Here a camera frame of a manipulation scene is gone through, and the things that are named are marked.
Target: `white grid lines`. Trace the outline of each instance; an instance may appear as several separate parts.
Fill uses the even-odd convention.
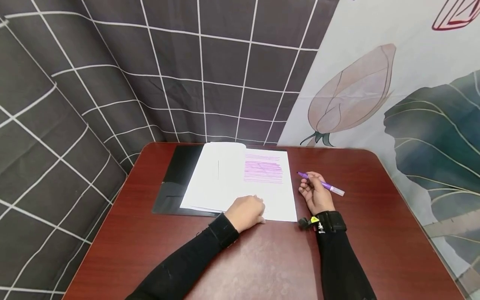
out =
[[[186,35],[191,35],[191,36],[201,36],[201,37],[209,37],[209,38],[215,38],[215,39],[223,39],[223,40],[228,40],[228,41],[234,41],[234,42],[241,42],[241,43],[250,43],[250,41],[247,40],[242,40],[238,38],[231,38],[231,37],[224,37],[224,36],[211,36],[211,35],[203,35],[200,33],[195,33],[195,32],[189,32],[189,31],[181,31],[181,30],[173,30],[173,29],[165,29],[165,28],[159,28],[159,27],[153,27],[149,26],[148,23],[146,25],[140,25],[140,24],[130,24],[130,23],[119,23],[119,22],[106,22],[106,21],[98,21],[94,20],[89,17],[86,17],[80,13],[77,12],[63,12],[63,11],[48,11],[48,12],[21,12],[21,13],[13,13],[13,14],[7,14],[5,15],[6,19],[13,19],[13,18],[19,18],[19,17],[28,17],[28,16],[36,16],[36,15],[50,15],[50,14],[69,14],[69,15],[76,15],[82,18],[85,18],[89,21],[92,21],[93,23],[97,24],[103,24],[103,25],[117,25],[117,26],[131,26],[131,27],[139,27],[139,28],[147,28],[149,31],[150,30],[158,30],[158,31],[165,31],[165,32],[171,32],[171,33],[183,33]],[[299,48],[299,47],[290,47],[290,46],[283,46],[283,45],[276,45],[276,44],[268,44],[268,43],[262,43],[262,42],[256,42],[252,41],[252,44],[256,45],[263,45],[263,46],[270,46],[270,47],[275,47],[275,48],[283,48],[283,49],[291,49],[291,50],[302,50],[302,51],[314,51],[317,52],[318,49],[311,49],[311,48]]]
[[[112,197],[112,202],[114,202],[115,198],[117,197],[117,195],[120,193],[121,189],[123,188],[123,184],[120,186],[119,190],[115,193],[115,195]],[[102,218],[103,214],[105,213],[105,211],[107,210],[107,208],[109,208],[110,205],[106,205],[105,208],[103,209],[102,213],[100,214],[100,216],[98,216],[98,219],[96,220],[95,224],[93,224],[92,226],[92,229],[90,230],[90,232],[87,234],[87,238],[92,234],[93,230],[95,229],[96,225],[98,224],[98,222],[100,221],[100,219]],[[70,265],[70,263],[75,259],[75,257],[77,256],[78,252],[80,252],[80,250],[82,249],[84,243],[82,243],[80,245],[80,247],[78,247],[78,250],[77,252],[73,255],[73,257],[68,261],[67,265],[65,266],[65,269],[63,269],[63,272],[62,274],[60,275],[57,283],[55,284],[55,288],[53,289],[53,291],[51,292],[51,296],[50,296],[50,300],[53,299],[53,295],[55,293],[58,293],[57,292],[57,287],[61,281],[61,279],[63,278],[63,275],[65,275],[65,272],[67,271],[67,268],[68,266]]]
[[[207,140],[207,116],[205,115],[204,59],[202,57],[202,25],[200,24],[200,0],[197,0],[198,43],[200,48],[200,71],[202,75],[202,100],[204,104],[205,143]]]
[[[132,157],[132,156],[139,155],[139,154],[140,154],[140,152],[133,153],[133,154],[130,154],[128,157]]]
[[[34,215],[34,214],[32,214],[32,213],[29,213],[29,212],[27,212],[27,211],[24,210],[24,209],[21,209],[21,208],[19,208],[19,207],[13,206],[13,205],[11,205],[11,204],[8,203],[8,202],[3,201],[2,199],[0,199],[0,204],[3,204],[3,205],[5,205],[6,207],[8,207],[9,209],[12,209],[12,210],[14,210],[14,211],[17,211],[17,212],[19,212],[19,213],[21,213],[21,214],[24,214],[24,215],[26,215],[26,216],[29,216],[30,218],[35,219],[35,220],[37,220],[38,222],[41,222],[41,223],[43,223],[43,224],[46,224],[46,225],[48,225],[48,226],[50,226],[50,227],[53,227],[53,228],[56,228],[56,227],[57,227],[55,224],[53,224],[53,223],[51,223],[51,222],[48,222],[47,220],[42,219],[42,218],[40,218],[39,216],[36,216],[36,215]],[[79,239],[79,240],[81,240],[81,241],[89,242],[89,241],[83,239],[82,237],[79,237],[78,235],[76,235],[76,234],[74,234],[73,232],[70,232],[70,231],[68,231],[68,230],[66,230],[66,229],[63,229],[63,228],[61,228],[61,227],[58,227],[57,229],[60,230],[60,231],[62,231],[62,232],[65,232],[66,234],[71,235],[71,236],[73,236],[74,238],[77,238],[77,239]]]
[[[2,110],[3,112],[5,112],[6,110],[0,106],[0,110]],[[70,146],[70,148],[67,149],[67,151],[65,151],[65,153],[62,155],[62,156],[59,156],[57,161],[55,161],[55,163],[53,163],[53,165],[51,165],[43,174],[42,176],[40,176],[28,189],[26,189],[25,192],[23,192],[20,197],[17,198],[17,200],[15,200],[12,204],[12,206],[15,206],[17,203],[20,202],[20,200],[23,199],[23,197],[25,197],[25,195],[28,194],[28,192],[30,192],[34,187],[36,187],[41,181],[42,179],[48,174],[50,173],[50,171],[53,170],[53,168],[70,152],[70,150],[73,149],[73,147],[75,147],[75,145],[77,145],[77,143],[83,138],[83,136],[85,135],[85,133],[87,132],[88,130],[88,126],[85,128],[84,132],[82,133],[82,135],[80,135],[80,137]],[[9,207],[6,211],[3,212],[3,214],[0,215],[0,220],[7,214],[7,212],[9,212],[11,209],[11,207]]]
[[[174,133],[174,132],[168,132],[168,131],[163,131],[162,132],[164,133]],[[204,134],[199,134],[199,133],[194,133],[194,132],[190,132],[190,131],[184,131],[184,132],[177,132],[178,134],[182,134],[182,133],[190,133],[190,134],[194,134],[194,135],[198,135],[198,136],[204,136]],[[229,138],[229,139],[235,139],[234,136],[226,136],[226,135],[207,135],[207,137],[224,137],[224,138]],[[245,140],[245,139],[237,139],[239,141],[246,141],[246,142],[256,142],[256,143],[263,143],[263,141],[255,141],[255,140]]]
[[[8,118],[8,120],[2,122],[0,124],[0,128],[2,128],[3,126],[7,125],[8,123],[10,123],[13,118],[17,118],[19,117],[21,114],[23,114],[24,112],[28,111],[29,109],[31,109],[32,107],[34,107],[35,105],[37,105],[40,101],[42,101],[43,99],[47,98],[55,89],[57,88],[57,83],[55,82],[53,84],[53,87],[48,91],[46,92],[45,94],[43,94],[43,96],[41,96],[39,99],[35,100],[34,102],[32,102],[31,104],[29,104],[27,107],[25,107],[24,109],[20,110],[19,112],[17,112],[16,114],[13,115],[12,118]]]
[[[31,0],[33,6],[35,6],[35,9],[37,10],[37,12],[41,12],[40,9],[38,8],[37,4],[35,3],[35,0]],[[75,68],[75,66],[73,65],[72,61],[70,60],[69,56],[67,55],[67,53],[65,52],[65,49],[63,49],[60,41],[57,39],[57,36],[55,35],[55,33],[53,32],[52,28],[50,27],[50,25],[48,24],[47,20],[45,19],[45,16],[43,14],[40,14],[40,17],[42,18],[43,20],[43,23],[45,24],[45,26],[47,26],[47,29],[48,31],[50,31],[50,34],[52,35],[53,39],[55,40],[55,42],[57,43],[57,45],[59,46],[60,50],[62,51],[63,55],[65,56],[66,60],[68,61],[68,63],[70,64],[70,66],[72,67],[72,69]],[[87,94],[89,95],[89,97],[92,99],[92,102],[95,104],[95,106],[97,106],[97,103],[95,101],[95,99],[93,98],[92,94],[90,93],[90,90],[87,88],[87,86],[85,85],[85,82],[83,81],[83,79],[81,78],[80,74],[77,72],[77,70],[74,70],[75,74],[77,75],[78,77],[78,80],[80,80],[80,83],[82,84],[82,86],[84,87],[85,91],[87,92]],[[112,127],[110,126],[109,122],[107,121],[107,119],[105,118],[105,116],[103,115],[102,111],[99,110],[100,112],[100,115],[102,116],[103,120],[105,121],[105,123],[107,124],[108,128],[110,128],[110,130],[112,131],[113,134],[114,131],[112,129]],[[125,151],[125,148],[123,148],[123,145],[120,143],[120,141],[117,139],[117,142],[119,143],[120,147],[122,148],[122,150],[125,152],[125,155],[127,155],[127,152]]]
[[[305,32],[303,33],[303,36],[301,38],[300,48],[303,45],[303,41],[305,40],[305,36],[307,35],[308,27],[310,26],[310,21],[312,20],[313,13],[315,12],[315,7],[317,7],[317,2],[318,2],[318,0],[315,0],[315,3],[313,4],[312,12],[310,13],[310,17],[308,18],[307,27],[305,28]],[[295,60],[293,61],[292,68],[290,69],[290,74],[288,75],[287,82],[285,83],[285,87],[283,88],[283,93],[282,93],[282,96],[280,97],[280,102],[278,103],[278,106],[276,107],[276,111],[275,111],[275,115],[273,117],[273,120],[275,120],[276,114],[278,113],[278,109],[280,108],[280,105],[282,104],[283,95],[285,94],[285,90],[287,89],[288,82],[290,81],[290,77],[292,76],[293,69],[295,68],[295,64],[297,63],[297,59],[298,59],[299,54],[300,54],[300,48],[297,51],[297,55],[295,56]],[[268,130],[267,137],[265,138],[265,141],[264,141],[264,145],[268,140],[268,136],[270,135],[270,131],[272,130],[272,126],[273,126],[273,122],[270,124],[270,129]]]
[[[8,22],[9,22],[8,20],[0,21],[0,28],[7,27]]]
[[[10,290],[10,289],[12,290],[12,292],[40,293],[40,294],[54,293],[57,295],[65,294],[65,292],[55,292],[55,291],[44,290],[44,289],[0,287],[0,290]]]
[[[25,47],[25,45],[23,45],[23,43],[18,39],[17,35],[10,29],[10,27],[8,25],[6,25],[8,31],[10,32],[10,34],[13,36],[13,38],[15,38],[15,40],[17,41],[17,43],[23,48],[23,50],[28,54],[28,56],[33,60],[33,62],[37,65],[37,67],[43,72],[43,74],[45,74],[45,76],[48,78],[48,80],[50,80],[50,82],[52,82],[52,84],[56,84],[56,82],[54,82],[52,80],[52,78],[47,74],[47,72],[45,72],[45,70],[42,68],[42,66],[40,66],[40,64],[38,63],[38,61],[36,61],[36,59],[32,56],[32,54],[27,50],[27,48]],[[77,115],[80,117],[80,119],[82,120],[82,122],[88,126],[88,124],[85,122],[85,120],[82,118],[82,116],[80,115],[80,113],[77,111],[77,109],[72,105],[72,103],[67,99],[67,97],[62,93],[62,91],[57,88],[58,92],[62,95],[62,97],[65,99],[65,101],[67,101],[67,103],[70,105],[70,107],[77,113]],[[100,144],[105,148],[105,150],[110,153],[110,150],[108,150],[105,145],[103,145],[102,141],[98,138],[97,134],[90,129],[90,132],[96,137],[96,139],[100,142]],[[117,163],[117,165],[120,167],[120,169],[123,171],[123,173],[127,174],[127,172],[120,166],[120,164],[115,161]]]
[[[82,0],[82,3],[84,4],[85,10],[87,11],[88,16],[90,17],[90,19],[92,19],[92,15],[91,15],[90,11],[88,10],[87,5],[85,4],[85,1]],[[129,86],[130,89],[132,90],[133,96],[134,96],[135,98],[137,98],[137,95],[135,94],[135,91],[133,90],[132,86],[130,85],[130,82],[128,81],[127,76],[125,76],[125,73],[124,73],[124,72],[122,71],[122,69],[120,68],[120,65],[119,65],[118,61],[117,61],[117,60],[115,59],[115,57],[113,56],[112,51],[111,51],[110,48],[108,47],[107,42],[105,41],[105,39],[103,38],[102,34],[100,33],[100,30],[98,29],[96,23],[95,23],[95,22],[92,22],[92,23],[93,23],[93,25],[95,26],[96,30],[98,31],[98,35],[100,35],[100,38],[102,39],[103,43],[105,44],[105,47],[107,47],[107,50],[108,50],[108,52],[110,53],[110,56],[113,58],[113,61],[117,64],[118,68],[119,68],[120,71],[122,72],[122,75],[123,75],[123,77],[125,78],[125,81],[128,83],[128,86]],[[147,123],[147,125],[150,125],[150,124],[148,123],[147,116],[145,115],[144,108],[142,107],[142,105],[141,105],[140,103],[139,103],[138,105],[140,106],[140,110],[142,111],[142,114],[144,115],[145,122]],[[152,139],[153,139],[153,141],[155,142],[155,137],[153,136],[152,130],[150,130],[150,134],[152,135]]]
[[[115,135],[113,135],[113,136],[111,136],[111,137],[107,138],[107,139],[106,139],[106,140],[105,140],[103,143],[105,144],[106,142],[108,142],[108,141],[109,141],[111,138],[113,138],[113,137],[116,137],[116,136],[119,136],[119,135],[122,135],[122,134],[126,134],[126,133],[129,133],[129,132],[132,132],[132,131],[138,130],[138,129],[148,128],[148,129],[150,129],[150,131],[152,131],[152,130],[151,130],[151,127],[152,127],[152,126],[156,126],[156,127],[158,127],[157,125],[155,125],[155,124],[152,124],[152,125],[147,125],[147,126],[143,126],[143,127],[137,127],[137,128],[133,128],[133,129],[130,129],[130,130],[128,130],[128,131],[125,131],[125,132],[117,133],[117,134],[115,134]]]
[[[105,105],[101,105],[97,108],[91,108],[89,110],[87,110],[86,112],[84,112],[82,114],[82,116],[86,115],[87,113],[91,112],[91,111],[94,111],[94,110],[97,110],[99,108],[104,108],[104,107],[107,107],[107,106],[111,106],[111,105],[115,105],[115,104],[120,104],[120,103],[126,103],[126,102],[133,102],[133,101],[138,101],[140,102],[142,105],[145,105],[146,107],[148,107],[149,109],[154,109],[154,110],[169,110],[168,108],[153,108],[151,106],[148,106],[147,104],[145,104],[144,102],[138,100],[138,99],[130,99],[130,100],[123,100],[123,101],[117,101],[117,102],[112,102],[112,103],[108,103],[108,104],[105,104]],[[232,116],[232,115],[227,115],[227,114],[221,114],[221,113],[217,113],[217,112],[201,112],[201,111],[193,111],[193,110],[188,110],[188,109],[184,109],[184,108],[170,108],[170,110],[182,110],[182,111],[186,111],[186,112],[191,112],[193,114],[207,114],[207,115],[219,115],[219,116],[225,116],[225,117],[232,117],[232,118],[238,118],[238,116]],[[246,117],[240,117],[240,119],[246,119],[246,120],[253,120],[253,121],[263,121],[263,122],[277,122],[277,123],[285,123],[287,121],[272,121],[272,120],[262,120],[262,119],[253,119],[253,118],[246,118]]]
[[[237,130],[235,131],[235,141],[237,141],[237,136],[239,134],[241,106],[243,104],[243,95],[245,94],[245,83],[247,82],[248,61],[250,60],[250,50],[252,49],[253,28],[255,27],[255,17],[257,16],[257,6],[258,6],[258,0],[255,0],[255,8],[253,9],[252,29],[250,31],[250,42],[248,43],[247,62],[245,64],[245,75],[243,77],[243,87],[241,89],[239,117],[237,119]]]
[[[7,112],[2,106],[0,106],[0,110],[3,111],[5,114],[7,114],[9,117],[13,117],[9,112]],[[59,156],[55,151],[53,151],[50,146],[48,146],[44,141],[42,141],[38,136],[36,136],[33,132],[31,132],[25,125],[23,125],[19,120],[16,118],[13,118],[13,120],[20,126],[22,127],[29,135],[31,135],[34,139],[36,139],[40,144],[42,144],[48,151],[50,151],[53,155],[55,155],[61,162],[63,162],[66,166],[68,166],[75,174],[77,174],[81,179],[83,179],[86,183],[90,184],[90,181],[85,178],[80,172],[75,169],[71,164],[69,164],[66,160],[63,159],[63,157]],[[92,188],[97,191],[107,202],[109,202],[108,198],[105,197],[105,195],[96,188],[95,185],[92,185]]]
[[[110,161],[110,157],[111,155],[108,155],[108,159],[107,159],[107,162],[103,165],[103,168],[100,170],[100,172],[95,176],[95,178],[92,180],[92,182],[90,183],[89,186],[87,186],[87,188],[83,191],[83,193],[80,195],[80,197],[78,197],[77,201],[75,201],[75,203],[72,205],[72,207],[70,208],[70,210],[65,214],[65,216],[63,217],[63,219],[55,226],[55,228],[50,232],[50,234],[47,236],[47,238],[45,239],[45,241],[43,242],[43,244],[40,246],[40,248],[38,248],[38,250],[32,255],[30,256],[30,258],[27,260],[27,262],[24,264],[24,266],[22,267],[22,269],[20,270],[20,272],[18,273],[17,275],[17,278],[14,280],[14,282],[12,283],[12,288],[15,286],[15,284],[17,283],[18,279],[20,279],[20,276],[22,276],[22,273],[24,272],[24,270],[27,268],[28,264],[35,258],[35,256],[37,254],[40,253],[40,251],[42,251],[43,247],[47,244],[48,240],[52,237],[52,235],[55,233],[55,231],[60,228],[60,226],[62,225],[63,221],[65,221],[68,216],[70,215],[70,213],[73,211],[73,209],[76,207],[77,203],[80,201],[80,199],[83,197],[83,195],[86,193],[86,191],[88,189],[90,189],[90,187],[93,185],[93,183],[95,182],[95,180],[98,178],[98,176],[100,176],[100,174],[102,174],[103,170],[105,169],[105,167],[107,166],[108,162]],[[10,294],[12,290],[10,289],[7,294],[5,295],[5,299],[8,298],[8,295]]]
[[[170,111],[170,104],[168,103],[167,91],[165,90],[165,85],[163,84],[162,72],[160,71],[160,65],[158,64],[158,58],[156,56],[155,45],[153,44],[152,33],[150,32],[150,27],[148,27],[148,18],[147,18],[147,14],[145,12],[145,7],[144,7],[143,0],[140,0],[140,4],[142,5],[142,10],[144,12],[145,24],[147,25],[148,36],[150,37],[150,43],[152,44],[152,50],[153,50],[153,54],[155,56],[156,68],[158,70],[158,75],[160,76],[160,81],[162,83],[163,94],[165,95],[165,101],[167,102],[168,113],[170,114],[170,119],[172,121],[173,131],[175,131],[175,136],[177,137],[177,142],[180,142],[179,136],[177,135],[177,130],[175,129],[175,122],[173,121],[172,112]]]
[[[52,74],[52,77],[56,77],[58,75],[65,74],[67,72],[73,72],[75,70],[83,70],[83,69],[88,69],[88,68],[98,68],[98,67],[113,67],[117,68],[120,71],[122,71],[125,74],[132,75],[132,76],[140,76],[140,77],[158,77],[158,78],[170,78],[170,79],[175,79],[175,80],[180,80],[180,81],[193,81],[193,82],[200,82],[204,84],[217,84],[217,85],[226,85],[226,86],[233,86],[233,87],[238,87],[238,88],[246,88],[250,90],[257,90],[257,91],[265,91],[265,92],[273,92],[273,93],[283,93],[283,91],[277,91],[277,90],[269,90],[269,89],[264,89],[264,88],[258,88],[258,87],[250,87],[250,86],[242,86],[242,85],[236,85],[236,84],[224,84],[220,82],[212,82],[212,81],[202,81],[198,79],[188,79],[188,78],[178,78],[178,77],[173,77],[173,76],[167,76],[167,75],[154,75],[154,74],[135,74],[135,73],[130,73],[127,72],[123,69],[121,69],[119,66],[116,65],[111,65],[111,64],[99,64],[99,65],[88,65],[88,66],[83,66],[83,67],[77,67],[73,69],[67,69],[63,71],[56,72]],[[291,91],[285,91],[286,94],[299,94],[300,92],[291,92]]]

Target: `paper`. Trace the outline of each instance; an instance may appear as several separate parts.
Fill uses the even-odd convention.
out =
[[[246,149],[242,192],[264,200],[265,219],[297,221],[286,151]]]
[[[246,149],[239,143],[207,143],[181,207],[223,212],[242,196],[257,195],[267,220],[297,221],[285,151]]]

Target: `right hand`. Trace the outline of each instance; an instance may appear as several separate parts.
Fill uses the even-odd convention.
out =
[[[332,195],[320,182],[325,182],[323,176],[312,171],[307,172],[307,175],[308,180],[301,180],[299,192],[305,198],[312,215],[317,215],[324,211],[334,211]]]
[[[264,200],[255,196],[244,196],[235,199],[225,216],[235,229],[241,233],[255,224],[265,224],[262,217],[265,210]]]

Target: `green leaf illustration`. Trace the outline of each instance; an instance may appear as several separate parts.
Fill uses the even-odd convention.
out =
[[[425,226],[445,236],[480,271],[480,72],[450,84],[421,88],[385,113],[395,138],[397,168],[428,190],[439,222]]]

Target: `lotus bud illustration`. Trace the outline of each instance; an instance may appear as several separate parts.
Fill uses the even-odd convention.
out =
[[[378,46],[332,78],[315,95],[308,121],[315,132],[307,146],[320,139],[327,146],[331,133],[347,130],[368,120],[388,99],[396,47]]]

